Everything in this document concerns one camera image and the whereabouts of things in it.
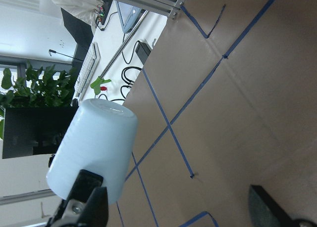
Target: metal rod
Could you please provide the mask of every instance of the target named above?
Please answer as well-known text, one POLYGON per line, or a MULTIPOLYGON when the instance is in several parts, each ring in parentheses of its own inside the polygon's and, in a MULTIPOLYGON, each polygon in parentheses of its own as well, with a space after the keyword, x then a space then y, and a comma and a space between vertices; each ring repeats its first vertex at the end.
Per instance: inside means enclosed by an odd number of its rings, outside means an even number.
POLYGON ((141 16, 140 20, 137 22, 137 24, 135 25, 135 27, 133 28, 133 30, 131 31, 129 36, 124 40, 124 42, 121 44, 121 46, 119 47, 117 52, 114 54, 112 59, 109 61, 108 65, 105 67, 104 71, 101 73, 100 78, 103 78, 106 75, 106 73, 108 72, 110 67, 114 64, 115 60, 117 60, 117 58, 120 56, 121 52, 124 50, 124 48, 127 46, 129 41, 132 39, 132 37, 134 36, 136 31, 139 29, 141 23, 144 21, 144 19, 146 18, 146 16, 148 14, 149 14, 149 11, 144 12, 144 14, 141 16))
POLYGON ((38 199, 38 198, 54 196, 54 195, 55 193, 52 192, 52 190, 45 189, 45 190, 28 192, 28 193, 23 193, 18 195, 4 196, 4 197, 0 197, 0 206, 16 203, 20 201, 28 201, 28 200, 38 199))

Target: white cup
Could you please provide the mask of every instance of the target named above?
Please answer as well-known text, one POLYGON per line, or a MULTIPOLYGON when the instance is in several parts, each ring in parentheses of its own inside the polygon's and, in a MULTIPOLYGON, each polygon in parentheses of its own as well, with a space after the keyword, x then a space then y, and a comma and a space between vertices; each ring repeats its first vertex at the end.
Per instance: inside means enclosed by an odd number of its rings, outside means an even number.
POLYGON ((58 148, 46 179, 50 189, 67 199, 81 169, 104 178, 108 203, 122 194, 138 119, 128 108, 104 99, 79 106, 58 148))

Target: cardboard surface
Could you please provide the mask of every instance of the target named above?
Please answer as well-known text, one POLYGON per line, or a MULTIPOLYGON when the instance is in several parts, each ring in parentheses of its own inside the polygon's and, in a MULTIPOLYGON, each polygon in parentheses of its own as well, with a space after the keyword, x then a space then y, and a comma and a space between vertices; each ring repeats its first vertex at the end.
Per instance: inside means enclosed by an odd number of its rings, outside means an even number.
POLYGON ((144 66, 153 91, 140 73, 124 103, 140 120, 134 153, 148 195, 133 171, 124 226, 175 227, 202 211, 219 226, 251 226, 251 184, 292 218, 317 222, 317 0, 275 0, 222 58, 267 1, 187 0, 205 31, 227 5, 209 39, 183 12, 168 20, 144 66))

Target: keyboard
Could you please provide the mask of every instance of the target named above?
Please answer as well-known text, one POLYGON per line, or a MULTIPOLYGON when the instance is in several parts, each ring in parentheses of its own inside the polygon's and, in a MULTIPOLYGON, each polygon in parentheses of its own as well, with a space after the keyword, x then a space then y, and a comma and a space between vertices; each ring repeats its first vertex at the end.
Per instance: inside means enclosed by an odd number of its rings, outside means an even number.
POLYGON ((91 43, 75 83, 74 98, 81 100, 100 61, 98 44, 91 43))

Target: blue tape line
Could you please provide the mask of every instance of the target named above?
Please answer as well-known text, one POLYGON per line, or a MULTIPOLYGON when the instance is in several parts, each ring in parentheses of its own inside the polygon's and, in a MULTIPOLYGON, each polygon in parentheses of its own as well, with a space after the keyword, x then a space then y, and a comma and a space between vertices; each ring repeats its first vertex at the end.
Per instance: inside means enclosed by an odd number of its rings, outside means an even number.
POLYGON ((238 46, 242 39, 247 35, 251 28, 258 22, 258 20, 263 16, 263 14, 268 10, 268 8, 274 3, 275 0, 268 0, 268 2, 263 6, 263 8, 254 17, 251 23, 246 27, 246 29, 241 33, 237 40, 232 44, 229 50, 225 53, 224 58, 227 58, 230 53, 238 46))
POLYGON ((201 28, 201 26, 199 25, 199 23, 197 22, 197 20, 188 12, 188 10, 185 8, 185 6, 182 5, 180 8, 184 11, 184 13, 187 15, 187 17, 194 23, 194 25, 195 25, 196 28, 201 32, 201 34, 204 36, 204 38, 207 39, 207 38, 210 37, 210 35, 211 35, 211 33, 213 32, 214 28, 217 26, 217 24, 218 24, 218 22, 219 22, 219 20, 220 20, 220 18, 221 18, 221 16, 222 16, 222 13, 223 13, 224 9, 226 8, 226 5, 224 5, 224 6, 222 7, 221 12, 220 12, 220 14, 219 14, 219 16, 218 16, 218 18, 217 18, 217 20, 216 20, 214 26, 212 27, 211 31, 210 31, 208 34, 206 34, 206 33, 203 31, 203 29, 201 28))
MULTIPOLYGON (((165 129, 161 132, 161 134, 157 137, 157 139, 153 142, 153 144, 150 146, 150 148, 145 152, 145 154, 142 156, 142 158, 138 161, 136 166, 139 166, 140 163, 145 159, 145 157, 150 153, 150 151, 154 148, 154 146, 159 142, 159 140, 163 137, 163 135, 167 132, 168 127, 165 127, 165 129)), ((125 181, 128 180, 128 178, 133 174, 133 172, 136 169, 136 166, 131 170, 131 172, 128 174, 128 176, 125 178, 125 181)))
POLYGON ((214 219, 214 217, 212 217, 212 215, 207 212, 207 211, 203 211, 201 213, 199 213, 198 215, 196 215, 195 217, 191 218, 189 221, 187 221, 186 223, 182 224, 181 226, 179 227, 187 227, 189 225, 191 225, 192 223, 196 222, 197 220, 201 219, 202 217, 206 216, 206 215, 209 215, 211 217, 211 220, 214 224, 215 227, 219 227, 217 221, 214 219))
MULTIPOLYGON (((233 43, 233 45, 229 48, 229 50, 222 56, 222 58, 220 59, 220 61, 215 65, 215 67, 212 69, 212 71, 207 75, 207 77, 203 80, 203 82, 199 85, 199 87, 194 91, 194 93, 190 96, 190 98, 186 101, 186 103, 183 105, 183 107, 178 111, 178 113, 175 115, 175 117, 170 121, 170 124, 173 125, 174 122, 177 120, 177 118, 180 116, 180 114, 185 110, 185 108, 191 103, 191 101, 194 99, 194 97, 198 94, 198 92, 204 87, 204 85, 210 80, 210 78, 213 76, 215 70, 217 69, 217 67, 220 65, 221 61, 224 58, 228 58, 229 54, 238 46, 238 44, 242 41, 242 39, 246 36, 246 34, 250 31, 250 29, 258 22, 258 20, 263 16, 263 14, 267 11, 267 9, 272 5, 272 3, 275 0, 269 0, 264 7, 260 10, 260 12, 255 16, 255 18, 251 21, 251 23, 247 26, 247 28, 242 32, 242 34, 238 37, 238 39, 233 43)), ((188 13, 188 17, 190 15, 190 13, 186 10, 186 8, 184 7, 184 9, 187 13, 188 13)), ((160 138, 162 137, 162 134, 156 139, 156 142, 154 142, 151 147, 148 149, 148 151, 146 152, 145 155, 143 155, 143 157, 141 158, 141 160, 138 162, 138 165, 144 160, 144 158, 148 155, 148 153, 154 148, 154 146, 156 145, 156 143, 160 140, 160 138)), ((132 169, 132 171, 129 173, 129 175, 127 176, 127 178, 125 180, 127 180, 131 174, 135 171, 135 167, 132 169)))
POLYGON ((147 197, 147 200, 148 200, 148 203, 149 203, 149 206, 150 206, 150 209, 151 209, 151 212, 152 212, 152 215, 153 215, 155 224, 156 224, 157 227, 159 227, 158 221, 157 221, 157 219, 156 219, 156 217, 155 217, 155 214, 154 214, 154 211, 153 211, 153 207, 152 207, 152 205, 151 205, 151 202, 150 202, 150 199, 149 199, 149 196, 148 196, 148 192, 147 192, 147 190, 146 190, 146 188, 145 188, 145 186, 144 186, 144 182, 143 182, 143 180, 142 180, 142 177, 141 177, 139 168, 138 168, 138 166, 137 166, 137 161, 135 160, 135 157, 134 157, 133 152, 132 152, 132 157, 133 157, 133 161, 134 161, 135 167, 136 167, 136 169, 137 169, 137 172, 138 172, 138 174, 139 174, 139 177, 140 177, 140 180, 141 180, 141 184, 142 184, 144 193, 145 193, 145 195, 146 195, 146 197, 147 197))
POLYGON ((119 212, 119 215, 120 215, 122 227, 124 227, 123 219, 122 219, 121 212, 120 212, 120 209, 119 209, 119 204, 118 204, 118 202, 116 202, 116 204, 117 204, 118 212, 119 212))
POLYGON ((173 124, 176 119, 180 116, 180 114, 185 110, 185 108, 193 101, 194 97, 199 93, 200 90, 205 86, 205 84, 210 80, 210 78, 213 76, 214 72, 220 65, 221 61, 223 60, 223 57, 218 61, 218 63, 215 65, 215 67, 211 70, 211 72, 206 76, 206 78, 201 82, 201 84, 198 86, 198 88, 194 91, 194 93, 189 97, 189 99, 185 102, 185 104, 182 106, 182 108, 178 111, 178 113, 175 115, 175 117, 170 121, 171 124, 173 124))
POLYGON ((176 137, 176 135, 175 135, 175 133, 174 133, 174 131, 173 131, 173 129, 172 129, 171 124, 169 123, 169 120, 168 120, 168 118, 167 118, 167 116, 166 116, 166 114, 165 114, 165 112, 164 112, 164 110, 163 110, 163 108, 162 108, 162 106, 161 106, 161 104, 160 104, 160 102, 159 102, 159 99, 158 99, 157 95, 156 95, 156 93, 154 92, 154 89, 153 89, 153 86, 152 86, 152 84, 151 84, 151 82, 150 82, 150 80, 149 80, 149 77, 148 77, 147 73, 145 72, 145 68, 143 68, 142 71, 143 71, 143 74, 144 74, 144 76, 145 76, 145 79, 147 80, 147 82, 148 82, 148 84, 149 84, 149 87, 150 87, 150 89, 151 89, 151 91, 152 91, 152 94, 153 94, 153 96, 154 96, 154 98, 155 98, 155 100, 156 100, 156 102, 157 102, 157 104, 158 104, 158 107, 159 107, 159 109, 160 109, 160 111, 161 111, 161 113, 162 113, 162 115, 163 115, 163 117, 164 117, 164 119, 165 119, 165 121, 166 121, 166 124, 167 124, 167 126, 168 126, 168 129, 169 129, 169 131, 171 132, 171 134, 172 134, 172 136, 173 136, 173 138, 174 138, 174 141, 175 141, 175 143, 176 143, 176 145, 177 145, 177 147, 178 147, 178 150, 179 150, 180 154, 181 154, 182 157, 183 157, 183 160, 184 160, 184 162, 185 162, 185 164, 186 164, 186 167, 187 167, 187 169, 188 169, 188 171, 189 171, 189 173, 190 173, 190 177, 193 178, 193 177, 194 177, 194 173, 193 173, 193 171, 192 171, 192 168, 190 167, 190 165, 189 165, 189 163, 188 163, 188 161, 187 161, 187 158, 186 158, 186 156, 185 156, 185 154, 184 154, 184 152, 183 152, 183 149, 182 149, 182 147, 180 146, 180 144, 179 144, 179 142, 178 142, 178 139, 177 139, 177 137, 176 137))

